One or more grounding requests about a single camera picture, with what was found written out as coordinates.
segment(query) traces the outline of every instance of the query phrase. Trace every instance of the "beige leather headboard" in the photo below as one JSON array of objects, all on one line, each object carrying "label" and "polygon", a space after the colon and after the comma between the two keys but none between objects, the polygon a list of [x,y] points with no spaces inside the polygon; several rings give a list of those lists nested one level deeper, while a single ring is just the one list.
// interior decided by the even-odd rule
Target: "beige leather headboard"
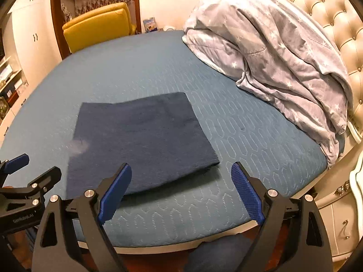
[{"label": "beige leather headboard", "polygon": [[353,88],[350,121],[363,131],[363,23],[349,0],[290,0],[309,13],[338,46]]}]

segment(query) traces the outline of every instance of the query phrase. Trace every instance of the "blue gripper pad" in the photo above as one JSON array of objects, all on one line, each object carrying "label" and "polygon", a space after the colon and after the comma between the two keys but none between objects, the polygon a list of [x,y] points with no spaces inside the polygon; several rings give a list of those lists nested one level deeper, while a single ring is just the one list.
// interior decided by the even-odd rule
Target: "blue gripper pad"
[{"label": "blue gripper pad", "polygon": [[245,174],[236,163],[232,165],[231,177],[249,216],[252,220],[256,220],[258,225],[262,225],[265,220],[265,216],[262,213],[261,200],[253,189],[251,183],[246,178]]},{"label": "blue gripper pad", "polygon": [[29,156],[27,154],[22,154],[8,161],[4,166],[5,174],[12,174],[17,170],[27,166],[29,164]]},{"label": "blue gripper pad", "polygon": [[126,165],[102,197],[98,214],[98,220],[101,225],[107,220],[112,219],[112,216],[131,182],[131,177],[131,167]]}]

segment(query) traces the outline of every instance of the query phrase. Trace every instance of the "yellow chair backrest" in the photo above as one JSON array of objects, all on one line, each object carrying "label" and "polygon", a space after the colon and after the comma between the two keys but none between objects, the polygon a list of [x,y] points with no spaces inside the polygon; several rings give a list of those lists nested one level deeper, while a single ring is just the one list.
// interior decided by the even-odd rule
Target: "yellow chair backrest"
[{"label": "yellow chair backrest", "polygon": [[84,13],[63,25],[72,53],[104,41],[135,34],[126,3],[116,3]]}]

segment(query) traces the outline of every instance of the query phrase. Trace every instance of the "gray star-patterned blanket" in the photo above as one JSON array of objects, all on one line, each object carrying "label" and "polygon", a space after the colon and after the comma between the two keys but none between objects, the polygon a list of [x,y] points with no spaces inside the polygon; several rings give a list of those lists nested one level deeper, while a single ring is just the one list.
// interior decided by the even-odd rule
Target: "gray star-patterned blanket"
[{"label": "gray star-patterned blanket", "polygon": [[289,0],[201,0],[184,43],[320,144],[331,167],[353,93],[336,45]]}]

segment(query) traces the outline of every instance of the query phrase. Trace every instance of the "drawer handle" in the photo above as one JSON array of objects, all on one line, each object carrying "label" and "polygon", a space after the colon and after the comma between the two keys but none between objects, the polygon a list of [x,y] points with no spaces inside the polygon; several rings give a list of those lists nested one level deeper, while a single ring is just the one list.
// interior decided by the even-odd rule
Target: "drawer handle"
[{"label": "drawer handle", "polygon": [[345,234],[345,230],[346,230],[346,228],[347,228],[347,226],[348,226],[348,223],[349,223],[349,221],[348,220],[345,220],[344,222],[343,222],[343,225],[344,225],[344,227],[343,227],[343,236],[345,236],[345,239],[349,239],[349,235],[346,235]]}]

